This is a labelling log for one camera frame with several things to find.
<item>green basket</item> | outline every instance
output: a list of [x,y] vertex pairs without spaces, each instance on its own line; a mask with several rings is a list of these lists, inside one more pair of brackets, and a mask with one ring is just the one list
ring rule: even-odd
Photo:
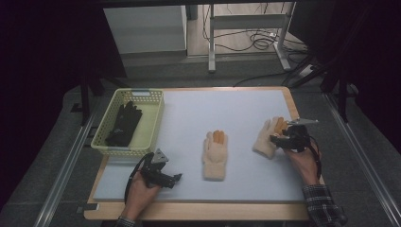
[[[133,105],[142,111],[141,119],[127,147],[108,147],[105,139],[113,129],[119,107],[133,101]],[[117,89],[103,115],[100,125],[92,140],[91,147],[106,155],[144,156],[155,150],[157,136],[162,122],[165,101],[163,91],[157,89]]]

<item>plaid sleeve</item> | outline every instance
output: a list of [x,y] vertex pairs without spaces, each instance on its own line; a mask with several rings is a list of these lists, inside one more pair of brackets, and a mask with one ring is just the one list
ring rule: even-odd
[[120,216],[114,227],[135,227],[135,221]]
[[319,227],[343,226],[347,217],[333,201],[327,185],[310,185],[303,188],[307,212]]

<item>desk frame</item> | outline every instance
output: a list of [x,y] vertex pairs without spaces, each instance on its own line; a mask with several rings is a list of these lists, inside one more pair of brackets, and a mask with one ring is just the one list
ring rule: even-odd
[[[291,93],[286,87],[242,88],[176,88],[164,91],[257,91],[280,90],[292,119],[299,117]],[[104,156],[88,203],[96,203],[96,210],[85,210],[87,219],[118,219],[125,207],[123,201],[96,201],[93,199],[109,157]],[[308,220],[304,203],[266,202],[173,202],[155,201],[139,217],[141,220]]]

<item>beige glove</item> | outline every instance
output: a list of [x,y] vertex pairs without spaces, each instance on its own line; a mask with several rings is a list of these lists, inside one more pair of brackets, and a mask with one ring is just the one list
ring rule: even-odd
[[274,134],[282,135],[283,130],[286,130],[287,127],[287,121],[283,117],[275,116],[272,120],[268,119],[253,144],[253,150],[261,152],[269,159],[272,159],[277,147],[270,141],[270,136]]
[[203,147],[203,177],[210,181],[223,181],[227,162],[227,140],[224,131],[206,134]]

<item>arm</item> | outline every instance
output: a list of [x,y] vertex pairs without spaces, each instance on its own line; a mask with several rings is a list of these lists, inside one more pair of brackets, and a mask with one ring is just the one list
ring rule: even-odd
[[[316,145],[312,144],[312,146],[318,151]],[[319,227],[343,226],[347,222],[347,217],[334,203],[328,186],[320,184],[312,151],[307,148],[300,153],[291,150],[284,150],[284,152],[289,156],[305,183],[303,193],[311,221]]]
[[160,186],[147,188],[142,175],[140,172],[137,172],[133,177],[126,207],[122,211],[114,227],[134,227],[134,221],[137,220],[139,214],[153,202],[159,190]]

